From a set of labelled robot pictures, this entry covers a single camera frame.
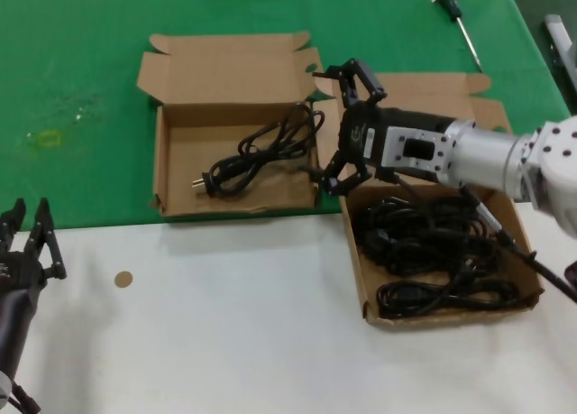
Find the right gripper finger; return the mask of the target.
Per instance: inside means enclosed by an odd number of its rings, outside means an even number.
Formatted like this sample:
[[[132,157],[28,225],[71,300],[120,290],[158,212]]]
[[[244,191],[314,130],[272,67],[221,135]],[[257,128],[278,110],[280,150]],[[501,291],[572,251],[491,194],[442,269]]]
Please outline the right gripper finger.
[[[345,109],[359,103],[367,104],[369,107],[375,107],[387,96],[384,87],[376,75],[362,60],[350,59],[341,66],[329,66],[327,70],[323,72],[314,71],[313,76],[315,78],[327,78],[338,81],[343,107]],[[355,78],[358,78],[368,91],[368,98],[366,100],[359,99]]]
[[[352,164],[355,171],[344,179],[339,175],[347,164]],[[309,168],[309,178],[330,196],[347,196],[371,177],[364,158],[345,150],[337,150],[324,169]]]

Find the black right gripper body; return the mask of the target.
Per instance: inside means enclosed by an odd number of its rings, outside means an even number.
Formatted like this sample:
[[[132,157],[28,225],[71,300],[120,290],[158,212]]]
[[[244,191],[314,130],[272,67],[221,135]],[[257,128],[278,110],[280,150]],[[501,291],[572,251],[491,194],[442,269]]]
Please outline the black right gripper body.
[[[345,110],[338,140],[338,170],[348,179],[391,179],[400,173],[436,179],[427,164],[436,155],[435,138],[444,139],[450,116],[394,107],[352,106]]]

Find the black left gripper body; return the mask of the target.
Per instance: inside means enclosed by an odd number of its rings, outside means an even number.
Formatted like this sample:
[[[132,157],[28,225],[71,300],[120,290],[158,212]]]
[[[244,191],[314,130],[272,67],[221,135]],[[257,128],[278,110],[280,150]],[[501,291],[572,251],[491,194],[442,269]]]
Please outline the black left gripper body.
[[[44,269],[34,254],[1,253],[1,292],[43,289],[47,284]]]

